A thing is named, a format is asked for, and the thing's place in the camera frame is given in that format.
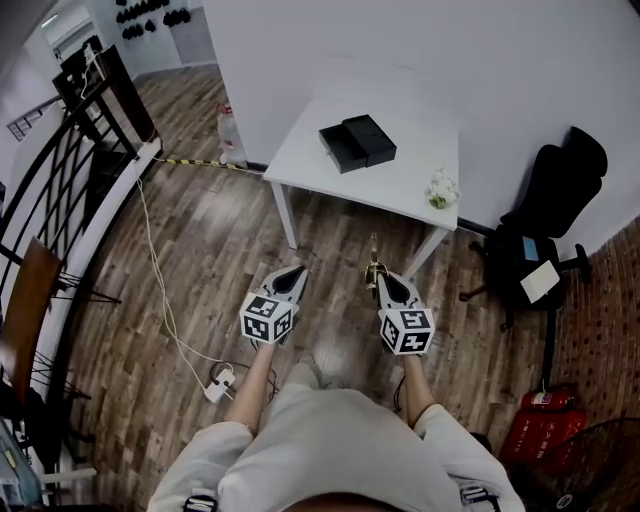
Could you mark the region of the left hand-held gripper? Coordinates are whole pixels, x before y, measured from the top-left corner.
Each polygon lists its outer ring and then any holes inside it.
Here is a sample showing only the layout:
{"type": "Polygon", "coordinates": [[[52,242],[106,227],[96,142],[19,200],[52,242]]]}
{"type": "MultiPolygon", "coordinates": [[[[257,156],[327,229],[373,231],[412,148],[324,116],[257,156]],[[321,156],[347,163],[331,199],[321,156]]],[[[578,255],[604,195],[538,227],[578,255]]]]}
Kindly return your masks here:
{"type": "Polygon", "coordinates": [[[248,293],[241,305],[242,335],[260,343],[284,344],[294,328],[307,279],[308,270],[303,265],[267,275],[258,291],[248,293]]]}

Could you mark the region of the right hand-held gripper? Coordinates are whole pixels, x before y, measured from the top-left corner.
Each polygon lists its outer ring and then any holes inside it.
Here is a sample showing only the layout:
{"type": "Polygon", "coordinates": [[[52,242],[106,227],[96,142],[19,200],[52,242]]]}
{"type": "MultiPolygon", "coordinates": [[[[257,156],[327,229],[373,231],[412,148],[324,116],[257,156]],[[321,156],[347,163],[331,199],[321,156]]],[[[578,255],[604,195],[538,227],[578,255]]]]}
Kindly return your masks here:
{"type": "Polygon", "coordinates": [[[379,273],[376,283],[385,348],[399,356],[425,354],[434,337],[434,317],[417,288],[394,272],[379,273]]]}

